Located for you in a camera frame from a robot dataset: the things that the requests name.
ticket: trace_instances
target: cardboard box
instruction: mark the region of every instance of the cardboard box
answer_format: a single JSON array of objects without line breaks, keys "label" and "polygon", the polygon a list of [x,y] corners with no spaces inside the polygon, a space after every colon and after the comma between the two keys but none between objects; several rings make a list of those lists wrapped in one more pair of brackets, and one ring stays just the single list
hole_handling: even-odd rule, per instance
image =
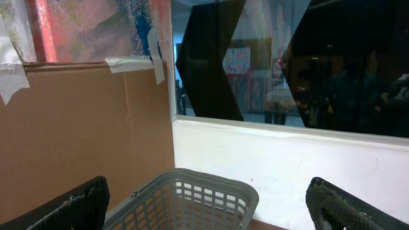
[{"label": "cardboard box", "polygon": [[101,175],[109,210],[174,168],[167,81],[105,63],[32,64],[0,102],[0,224]]}]

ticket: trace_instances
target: person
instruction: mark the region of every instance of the person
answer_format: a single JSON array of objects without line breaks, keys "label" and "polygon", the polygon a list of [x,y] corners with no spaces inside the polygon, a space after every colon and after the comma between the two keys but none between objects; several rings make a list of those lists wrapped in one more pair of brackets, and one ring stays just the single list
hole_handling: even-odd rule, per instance
[{"label": "person", "polygon": [[333,114],[335,129],[339,131],[372,133],[380,84],[374,73],[365,70],[362,76],[361,59],[359,54],[347,53],[343,70],[332,76],[328,84],[328,113]]}]

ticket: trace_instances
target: basket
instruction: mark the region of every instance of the basket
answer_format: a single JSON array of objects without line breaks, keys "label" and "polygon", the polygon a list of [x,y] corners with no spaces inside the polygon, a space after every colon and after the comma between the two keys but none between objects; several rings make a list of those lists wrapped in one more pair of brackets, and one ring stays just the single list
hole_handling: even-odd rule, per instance
[{"label": "basket", "polygon": [[246,183],[175,169],[111,210],[103,229],[247,229],[258,200]]}]

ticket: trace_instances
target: window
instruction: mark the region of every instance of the window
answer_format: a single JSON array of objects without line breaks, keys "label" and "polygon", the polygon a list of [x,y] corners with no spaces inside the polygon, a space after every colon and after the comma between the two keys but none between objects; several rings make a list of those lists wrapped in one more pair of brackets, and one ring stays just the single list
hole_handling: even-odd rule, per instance
[{"label": "window", "polygon": [[189,3],[172,0],[178,114],[409,137],[409,1]]}]

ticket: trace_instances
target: white wall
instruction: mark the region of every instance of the white wall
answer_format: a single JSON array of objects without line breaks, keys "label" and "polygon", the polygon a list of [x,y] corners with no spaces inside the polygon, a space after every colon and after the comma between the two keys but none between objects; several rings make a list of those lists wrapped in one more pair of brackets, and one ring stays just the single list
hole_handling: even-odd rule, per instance
[{"label": "white wall", "polygon": [[260,196],[256,220],[287,229],[314,229],[305,191],[319,176],[409,222],[409,147],[403,145],[407,140],[183,119],[193,118],[178,117],[173,123],[176,167],[252,185]]}]

